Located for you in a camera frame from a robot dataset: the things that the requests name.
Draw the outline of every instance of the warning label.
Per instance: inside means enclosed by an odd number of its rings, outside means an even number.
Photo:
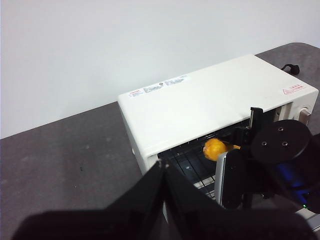
[[[297,92],[301,89],[304,89],[304,88],[305,88],[305,86],[303,86],[301,84],[296,84],[296,85],[287,87],[286,89],[282,89],[282,91],[283,91],[284,95],[288,95],[288,94],[295,93],[295,92]]]
[[[129,97],[133,98],[133,97],[139,96],[144,93],[145,93],[144,90],[141,88],[141,89],[129,92],[128,95],[129,95]]]
[[[128,92],[128,96],[132,98],[132,97],[140,96],[142,94],[148,94],[159,89],[167,88],[171,85],[179,84],[189,79],[190,77],[188,75],[178,76],[166,81],[162,81],[150,86],[146,86],[144,88],[137,89],[135,91]]]

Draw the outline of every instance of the white toaster oven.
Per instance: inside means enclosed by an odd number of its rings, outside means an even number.
[[[159,158],[168,158],[215,199],[216,162],[205,158],[205,142],[248,126],[251,107],[263,109],[264,125],[285,119],[307,123],[318,92],[266,61],[245,55],[121,94],[118,104],[143,174]],[[304,208],[300,212],[306,218],[313,215]],[[320,215],[314,216],[310,225],[320,225]]]

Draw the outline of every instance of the black cable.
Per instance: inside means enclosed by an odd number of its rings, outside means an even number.
[[[290,73],[293,75],[298,75],[300,73],[300,68],[298,65],[286,64],[281,68],[281,70],[284,70],[286,67],[290,67]]]

